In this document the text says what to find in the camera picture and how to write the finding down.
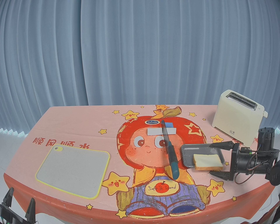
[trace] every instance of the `purple overalls print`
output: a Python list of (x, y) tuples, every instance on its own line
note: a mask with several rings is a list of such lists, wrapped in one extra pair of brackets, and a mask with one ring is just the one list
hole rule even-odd
[(178, 187), (178, 191), (172, 195), (167, 196), (151, 196), (145, 193), (147, 187), (150, 190), (153, 188), (148, 185), (153, 181), (172, 181), (167, 176), (156, 176), (148, 184), (135, 187), (134, 197), (130, 206), (126, 209), (126, 214), (129, 215), (136, 209), (153, 207), (167, 216), (169, 214), (187, 213), (193, 210), (203, 210), (205, 204), (201, 201), (195, 185), (181, 184), (172, 181)]

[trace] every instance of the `bread slice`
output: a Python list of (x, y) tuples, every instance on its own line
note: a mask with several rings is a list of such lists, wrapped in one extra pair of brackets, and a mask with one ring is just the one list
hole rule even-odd
[(215, 155), (194, 154), (193, 162), (196, 170), (222, 170), (220, 157)]

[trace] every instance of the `white toaster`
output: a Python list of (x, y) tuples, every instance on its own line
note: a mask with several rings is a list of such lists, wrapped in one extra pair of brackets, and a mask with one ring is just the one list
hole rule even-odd
[(264, 106), (237, 92), (226, 90), (220, 96), (212, 126), (250, 147), (263, 116), (267, 118), (267, 115)]

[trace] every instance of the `white floor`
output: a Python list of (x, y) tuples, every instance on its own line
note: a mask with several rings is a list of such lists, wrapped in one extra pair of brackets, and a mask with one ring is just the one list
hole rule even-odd
[[(10, 133), (0, 129), (0, 203), (2, 202), (2, 199), (5, 197), (7, 191), (9, 190), (4, 181), (3, 174), (7, 169), (12, 157), (14, 156), (19, 146), (25, 139), (24, 135), (21, 137), (20, 136), (21, 136), (20, 134), (18, 135), (17, 133)], [(274, 148), (280, 149), (280, 134), (275, 136)], [(227, 224), (227, 223), (239, 224), (243, 221), (248, 221), (251, 223), (258, 221), (263, 216), (263, 214), (269, 211), (269, 209), (272, 208), (278, 202), (279, 193), (280, 193), (280, 186), (277, 186), (274, 189), (272, 195), (264, 203), (263, 207), (254, 215), (254, 217), (251, 220), (235, 217), (235, 218), (229, 218), (224, 221), (219, 221), (215, 224)], [(15, 198), (13, 198), (11, 209), (19, 216), (24, 218), (25, 212), (17, 203)], [(39, 222), (39, 224), (63, 224), (63, 222), (59, 221), (55, 217), (43, 213), (37, 214), (36, 220)]]

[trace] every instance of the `cartoon girl print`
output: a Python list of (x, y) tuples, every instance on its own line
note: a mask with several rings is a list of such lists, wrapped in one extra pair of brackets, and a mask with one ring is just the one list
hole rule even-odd
[[(159, 121), (150, 125), (149, 120)], [(173, 123), (176, 134), (169, 135), (179, 161), (180, 176), (172, 179), (168, 155), (162, 135), (148, 136), (148, 128), (161, 128), (162, 118), (141, 116), (125, 122), (117, 134), (117, 146), (122, 160), (134, 168), (132, 187), (128, 192), (117, 192), (119, 210), (134, 218), (151, 219), (164, 216), (183, 216), (205, 209), (210, 203), (207, 186), (195, 185), (183, 165), (180, 147), (183, 144), (206, 143), (202, 130), (182, 117), (164, 118)]]

